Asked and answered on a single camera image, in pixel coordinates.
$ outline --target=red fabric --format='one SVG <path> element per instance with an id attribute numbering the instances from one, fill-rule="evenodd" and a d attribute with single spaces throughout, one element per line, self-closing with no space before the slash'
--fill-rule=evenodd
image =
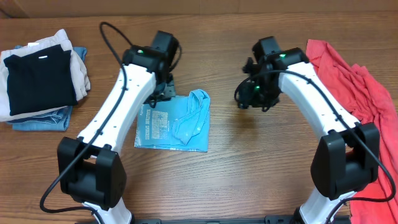
<path id="1" fill-rule="evenodd" d="M 366 67 L 350 67 L 328 42 L 308 40 L 307 56 L 336 100 L 363 124 L 374 122 L 380 130 L 379 158 L 398 184 L 398 117 L 389 92 Z M 385 198 L 390 193 L 388 178 L 379 168 L 377 181 L 356 197 Z M 350 205 L 353 224 L 398 223 L 398 196 L 388 203 L 353 201 Z"/>

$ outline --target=blue cloth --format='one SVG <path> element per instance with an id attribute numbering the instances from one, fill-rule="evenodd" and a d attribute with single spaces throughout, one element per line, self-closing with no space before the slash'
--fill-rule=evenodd
<path id="1" fill-rule="evenodd" d="M 85 61 L 87 49 L 85 47 L 74 47 L 73 50 Z M 12 129 L 17 131 L 66 131 L 69 127 L 72 106 L 67 106 L 56 111 L 36 115 L 30 118 L 15 119 L 8 121 Z"/>
<path id="2" fill-rule="evenodd" d="M 135 147 L 207 152 L 210 97 L 203 90 L 142 105 L 137 118 Z"/>

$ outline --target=blue towel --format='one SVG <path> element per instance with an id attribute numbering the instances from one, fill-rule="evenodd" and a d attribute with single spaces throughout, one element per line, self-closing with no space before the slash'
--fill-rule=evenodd
<path id="1" fill-rule="evenodd" d="M 73 50 L 85 61 L 87 49 L 85 47 L 74 47 Z M 30 118 L 15 119 L 8 121 L 12 129 L 17 131 L 66 131 L 69 127 L 72 106 L 67 106 L 56 111 L 36 115 Z"/>
<path id="2" fill-rule="evenodd" d="M 203 90 L 142 105 L 137 118 L 135 147 L 207 152 L 210 97 Z"/>

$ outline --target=stack of folded clothes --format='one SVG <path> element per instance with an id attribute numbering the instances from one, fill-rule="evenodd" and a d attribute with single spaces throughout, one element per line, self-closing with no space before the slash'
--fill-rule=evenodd
<path id="1" fill-rule="evenodd" d="M 72 106 L 90 90 L 87 50 L 62 29 L 0 56 L 0 121 L 21 131 L 65 131 Z"/>

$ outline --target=wood grain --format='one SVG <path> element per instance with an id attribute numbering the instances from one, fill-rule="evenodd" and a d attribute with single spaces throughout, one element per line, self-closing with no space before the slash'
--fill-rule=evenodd
<path id="1" fill-rule="evenodd" d="M 365 65 L 398 99 L 398 14 L 295 13 L 227 16 L 136 16 L 0 20 L 0 50 L 54 35 L 64 28 L 74 46 L 88 48 L 92 90 L 73 109 L 66 132 L 18 132 L 0 124 L 0 223 L 74 223 L 87 212 L 45 214 L 39 200 L 58 174 L 56 149 L 94 117 L 113 87 L 118 65 L 98 24 L 118 26 L 135 44 L 149 45 L 157 30 L 183 47 L 174 71 L 179 95 L 201 88 L 211 96 L 208 153 L 135 149 L 135 124 L 123 146 L 128 175 L 124 201 L 137 218 L 232 218 L 291 214 L 313 189 L 317 141 L 285 95 L 268 113 L 239 110 L 233 91 L 246 78 L 241 67 L 258 39 L 276 36 L 283 49 L 327 40 L 350 64 Z M 127 44 L 109 30 L 118 52 Z M 46 206 L 76 206 L 59 187 Z M 347 207 L 342 213 L 349 214 Z"/>

